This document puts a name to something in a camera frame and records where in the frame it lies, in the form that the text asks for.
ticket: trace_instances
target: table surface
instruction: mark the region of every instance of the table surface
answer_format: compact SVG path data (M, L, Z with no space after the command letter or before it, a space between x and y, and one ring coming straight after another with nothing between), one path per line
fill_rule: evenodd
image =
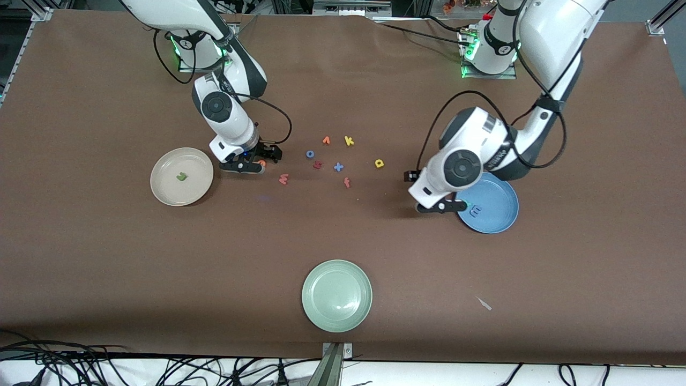
M356 16L260 16L240 39L268 75L264 98L293 119L283 161L217 171L200 202L168 207L152 166L214 136L191 85L124 12L58 10L36 26L0 111L0 326L143 352L307 357L351 341L366 359L683 362L686 101L661 38L598 26L565 109L567 151L512 182L519 218L497 235L416 213L402 174L454 93L524 112L538 91L521 68L461 79L454 46ZM473 105L485 103L454 102L437 131ZM244 107L263 137L285 134L278 113ZM541 160L559 141L556 128ZM358 264L374 290L344 334L317 329L300 303L329 259Z

